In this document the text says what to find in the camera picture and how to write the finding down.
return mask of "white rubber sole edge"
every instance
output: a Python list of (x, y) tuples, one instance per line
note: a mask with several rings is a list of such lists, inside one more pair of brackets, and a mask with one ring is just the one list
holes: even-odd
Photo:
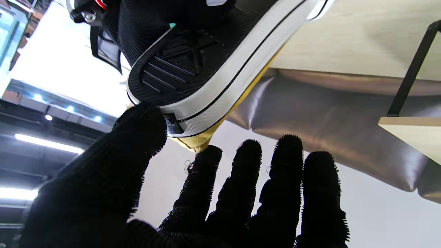
[[(307, 17), (318, 2), (319, 0), (277, 1), (203, 87), (186, 99), (161, 106), (163, 113), (174, 113), (177, 120), (184, 120), (211, 104), (209, 108), (195, 117), (180, 123), (184, 133), (169, 136), (194, 136), (222, 119), (274, 54), (307, 21)], [(213, 102), (245, 63), (246, 65), (228, 89)], [(135, 103), (139, 103), (129, 90), (128, 93)]]

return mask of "wooden shelf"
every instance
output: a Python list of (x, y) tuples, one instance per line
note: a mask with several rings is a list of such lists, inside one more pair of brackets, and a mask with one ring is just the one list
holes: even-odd
[(441, 164), (441, 118), (382, 117), (378, 125)]

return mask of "black rubber sole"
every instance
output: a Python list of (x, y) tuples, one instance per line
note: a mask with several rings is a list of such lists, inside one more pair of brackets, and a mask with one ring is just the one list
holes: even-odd
[(130, 93), (157, 105), (189, 97), (221, 68), (274, 2), (252, 11), (236, 6), (210, 27), (177, 25), (134, 64), (128, 79)]

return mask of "ceiling light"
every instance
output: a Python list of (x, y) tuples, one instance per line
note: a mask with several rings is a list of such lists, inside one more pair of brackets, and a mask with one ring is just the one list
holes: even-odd
[(37, 197), (37, 190), (18, 188), (0, 188), (0, 198), (32, 201)]
[(24, 141), (24, 142), (29, 142), (29, 143), (33, 143), (36, 145), (50, 147), (50, 148), (63, 150), (63, 151), (69, 151), (69, 152), (73, 152), (73, 153), (77, 153), (77, 154), (81, 154), (84, 152), (83, 149), (78, 148), (78, 147), (71, 147), (71, 146), (60, 144), (57, 142), (53, 142), (53, 141), (49, 141), (49, 140), (45, 140), (45, 139), (39, 139), (39, 138), (35, 138), (35, 137), (23, 135), (23, 134), (16, 134), (15, 138), (18, 140)]
[(40, 94), (35, 94), (34, 95), (34, 100), (36, 100), (36, 101), (43, 101), (43, 97)]

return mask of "black stripe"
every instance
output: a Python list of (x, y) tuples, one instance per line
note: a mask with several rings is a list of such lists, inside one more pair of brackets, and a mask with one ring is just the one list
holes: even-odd
[(311, 18), (311, 20), (316, 19), (323, 12), (323, 10), (325, 9), (325, 6), (326, 6), (327, 3), (328, 3), (328, 0), (325, 1), (323, 6), (321, 7), (320, 12), (314, 18)]
[(257, 50), (262, 46), (262, 44), (266, 41), (266, 39), (274, 32), (274, 30), (284, 21), (286, 20), (286, 18), (288, 18), (288, 16), (290, 14), (292, 14), (300, 5), (302, 5), (304, 2), (306, 2), (306, 0), (303, 0), (299, 5), (297, 5), (294, 9), (292, 9), (289, 13), (287, 13), (283, 19), (281, 19), (277, 25), (275, 27), (273, 27), (273, 29), (269, 32), (269, 34), (266, 35), (266, 37), (262, 40), (262, 42), (260, 42), (260, 44), (257, 46), (257, 48), (253, 51), (253, 53), (250, 55), (250, 57), (245, 61), (245, 63), (242, 65), (242, 67), (239, 69), (239, 71), (236, 73), (236, 75), (234, 76), (234, 78), (228, 83), (228, 85), (221, 91), (221, 93), (213, 100), (211, 101), (210, 104), (208, 104), (205, 108), (203, 108), (201, 111), (197, 112), (196, 114), (187, 117), (185, 119), (182, 120), (178, 120), (178, 123), (180, 122), (184, 122), (184, 121), (188, 121), (191, 120), (193, 118), (195, 118), (196, 116), (202, 114), (204, 111), (206, 111), (209, 107), (211, 107), (211, 105), (213, 105), (226, 91), (227, 89), (230, 87), (230, 85), (233, 84), (234, 80), (237, 78), (237, 76), (239, 75), (239, 73), (243, 70), (243, 68), (247, 65), (247, 63), (250, 61), (250, 59), (253, 57), (253, 55), (257, 52)]
[(129, 92), (126, 91), (127, 97), (129, 98), (130, 102), (133, 104), (133, 106), (136, 106), (136, 104), (132, 101), (132, 98), (130, 98)]

